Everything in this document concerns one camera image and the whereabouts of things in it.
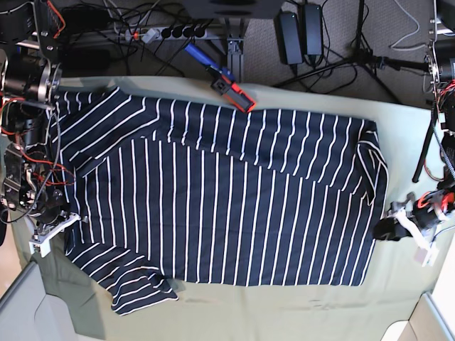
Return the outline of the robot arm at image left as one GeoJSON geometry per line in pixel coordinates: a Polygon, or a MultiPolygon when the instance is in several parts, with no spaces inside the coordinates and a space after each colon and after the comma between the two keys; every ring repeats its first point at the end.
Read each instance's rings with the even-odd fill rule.
{"type": "Polygon", "coordinates": [[[31,252],[46,255],[50,241],[80,221],[64,191],[75,175],[61,160],[57,91],[62,70],[57,38],[65,21],[51,1],[1,2],[1,227],[17,212],[32,236],[31,252]]]}

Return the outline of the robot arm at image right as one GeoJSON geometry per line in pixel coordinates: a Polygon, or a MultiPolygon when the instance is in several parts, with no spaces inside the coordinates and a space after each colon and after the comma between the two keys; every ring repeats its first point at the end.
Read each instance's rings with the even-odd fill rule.
{"type": "Polygon", "coordinates": [[[376,65],[395,69],[421,69],[431,76],[434,95],[430,120],[422,151],[412,182],[417,183],[422,171],[433,175],[427,167],[427,154],[433,138],[437,140],[439,155],[444,162],[444,175],[437,178],[437,189],[416,198],[408,193],[403,202],[392,202],[386,216],[373,228],[373,238],[381,241],[399,241],[412,237],[419,248],[430,251],[439,236],[438,226],[454,216],[454,2],[434,1],[433,29],[429,32],[426,58],[423,63],[379,58],[376,65]]]}

